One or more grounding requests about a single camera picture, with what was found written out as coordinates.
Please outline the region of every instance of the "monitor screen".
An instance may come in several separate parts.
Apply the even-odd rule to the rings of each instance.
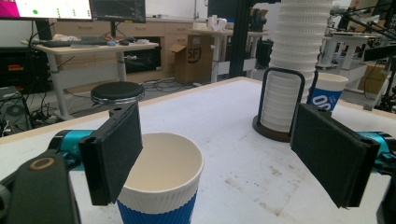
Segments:
[[[0,0],[0,19],[91,20],[89,0]]]
[[[91,4],[94,20],[146,22],[145,0],[92,0]]]
[[[234,22],[236,16],[236,0],[212,0],[208,2],[207,16],[217,15],[218,18]]]

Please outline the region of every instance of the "table leg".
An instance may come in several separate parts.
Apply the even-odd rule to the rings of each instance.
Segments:
[[[256,58],[256,51],[257,51],[257,43],[259,42],[259,36],[252,36],[251,39],[251,51],[250,51],[250,59]],[[253,78],[254,69],[247,71],[247,77]]]
[[[125,67],[125,59],[124,53],[117,52],[117,63],[118,63],[118,70],[119,70],[119,77],[121,81],[127,81],[126,79],[126,67]]]
[[[74,117],[69,114],[67,109],[66,100],[64,98],[64,87],[62,86],[62,82],[60,80],[60,76],[62,74],[58,69],[55,55],[47,53],[47,58],[49,60],[50,75],[52,77],[53,89],[55,90],[56,101],[58,103],[60,112],[60,114],[56,116],[63,120],[73,119]]]
[[[218,81],[218,70],[219,70],[219,58],[220,58],[220,46],[221,46],[221,35],[214,35],[215,48],[213,50],[213,63],[212,63],[212,77],[211,83]]]

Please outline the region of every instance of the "cardboard box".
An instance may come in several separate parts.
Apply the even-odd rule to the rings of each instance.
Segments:
[[[175,81],[182,84],[210,81],[212,74],[213,37],[189,35],[187,45],[172,45],[175,53]]]
[[[371,93],[379,93],[382,84],[384,84],[387,74],[383,74],[384,64],[367,64],[366,72],[361,78],[358,89],[361,91],[367,91]]]
[[[363,77],[359,83],[358,89],[361,91],[378,94],[383,84],[384,81]]]

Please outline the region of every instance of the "floor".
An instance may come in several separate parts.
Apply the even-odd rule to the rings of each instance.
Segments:
[[[339,70],[337,68],[331,68],[326,70],[319,70],[319,72],[337,74]],[[253,78],[262,80],[263,73],[264,70],[257,70],[254,73]],[[145,87],[146,93],[142,101],[146,101],[177,91],[184,91],[187,89],[195,88],[192,85],[181,85],[175,82],[173,79],[150,81],[147,83],[143,83],[143,85]],[[109,106],[105,105],[94,105],[90,99],[89,92],[81,92],[77,94],[66,92],[65,98],[67,104],[69,105],[69,113],[76,118],[87,116],[100,111],[105,111],[110,108]],[[363,94],[353,91],[343,91],[343,94],[341,95],[341,99],[357,105],[372,105],[374,103],[374,98],[375,95],[371,93]],[[28,104],[30,113],[34,117],[36,127],[49,125],[59,121],[53,115],[53,111],[57,108],[54,91],[30,95],[27,98],[26,103]]]

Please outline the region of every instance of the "cup rim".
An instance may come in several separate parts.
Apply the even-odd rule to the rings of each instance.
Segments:
[[[164,189],[164,190],[142,190],[142,189],[134,189],[134,188],[126,186],[124,184],[123,187],[126,188],[126,189],[129,189],[130,190],[129,193],[132,193],[132,194],[136,194],[136,193],[139,193],[139,194],[151,194],[151,195],[152,194],[164,194],[164,193],[169,193],[169,192],[172,192],[172,191],[175,191],[175,190],[185,189],[185,188],[189,187],[190,185],[193,185],[195,183],[194,180],[199,179],[199,176],[201,175],[202,171],[204,170],[205,157],[204,157],[204,154],[203,154],[202,150],[198,147],[198,145],[195,142],[193,142],[189,138],[187,138],[187,137],[185,137],[183,135],[177,134],[177,133],[156,132],[156,133],[142,133],[142,135],[143,134],[168,134],[168,135],[173,135],[173,136],[184,138],[185,140],[191,142],[198,149],[198,152],[199,152],[199,155],[200,155],[200,158],[201,158],[202,162],[201,162],[201,165],[198,168],[198,171],[196,172],[196,174],[193,175],[189,180],[187,180],[186,182],[184,182],[183,184],[181,184],[179,186],[175,186],[174,188]]]

